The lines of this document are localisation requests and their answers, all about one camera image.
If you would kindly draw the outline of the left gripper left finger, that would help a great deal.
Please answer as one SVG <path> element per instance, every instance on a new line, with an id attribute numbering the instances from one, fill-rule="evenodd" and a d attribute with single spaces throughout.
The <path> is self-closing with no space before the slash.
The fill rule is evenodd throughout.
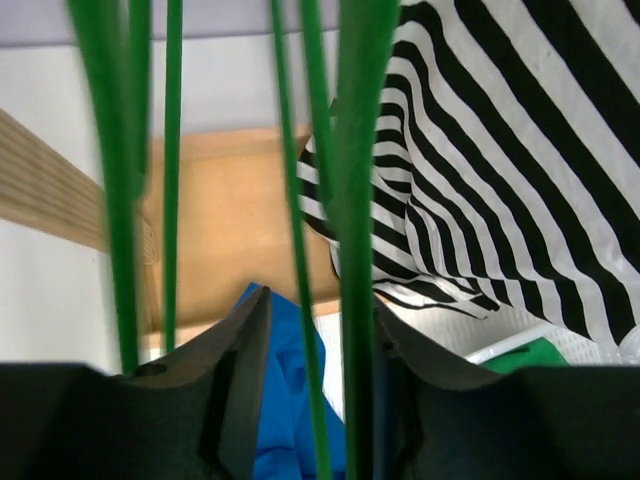
<path id="1" fill-rule="evenodd" d="M 249 479 L 271 330 L 271 291 L 123 378 L 129 479 Z"/>

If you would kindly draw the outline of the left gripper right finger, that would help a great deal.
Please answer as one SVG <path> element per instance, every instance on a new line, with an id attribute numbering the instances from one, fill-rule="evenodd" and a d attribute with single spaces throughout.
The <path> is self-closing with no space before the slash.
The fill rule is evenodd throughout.
<path id="1" fill-rule="evenodd" d="M 499 374 L 470 363 L 374 304 L 374 472 L 379 479 L 508 479 L 515 467 L 474 392 Z"/>

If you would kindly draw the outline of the blue tank top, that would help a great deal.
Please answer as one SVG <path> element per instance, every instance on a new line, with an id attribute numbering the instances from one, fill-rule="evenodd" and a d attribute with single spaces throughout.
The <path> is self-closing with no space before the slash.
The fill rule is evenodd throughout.
<path id="1" fill-rule="evenodd" d="M 300 308 L 275 292 L 253 477 L 317 477 Z"/>

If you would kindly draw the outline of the green tank top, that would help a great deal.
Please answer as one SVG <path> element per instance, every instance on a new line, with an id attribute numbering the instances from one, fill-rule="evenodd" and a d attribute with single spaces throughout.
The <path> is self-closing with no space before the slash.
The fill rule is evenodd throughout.
<path id="1" fill-rule="evenodd" d="M 566 367 L 569 363 L 560 351 L 544 338 L 492 358 L 482 366 L 499 374 L 510 374 L 526 367 Z"/>

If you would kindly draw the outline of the green hanger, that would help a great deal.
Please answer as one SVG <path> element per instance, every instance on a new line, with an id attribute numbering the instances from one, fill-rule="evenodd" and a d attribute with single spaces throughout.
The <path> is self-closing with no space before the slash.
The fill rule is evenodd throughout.
<path id="1" fill-rule="evenodd" d="M 139 367 L 138 249 L 135 207 L 149 173 L 152 4 L 67 4 L 88 80 L 106 196 L 107 232 L 124 374 Z M 166 17 L 162 286 L 164 348 L 176 347 L 183 4 Z"/>
<path id="2" fill-rule="evenodd" d="M 281 118 L 286 191 L 305 342 L 316 468 L 331 476 L 311 294 L 307 275 L 299 180 L 289 104 L 289 72 L 280 4 L 271 19 Z M 399 16 L 396 1 L 339 4 L 337 107 L 329 110 L 320 7 L 299 4 L 320 200 L 339 242 L 347 478 L 374 476 L 374 320 L 372 286 L 372 164 L 379 101 Z"/>

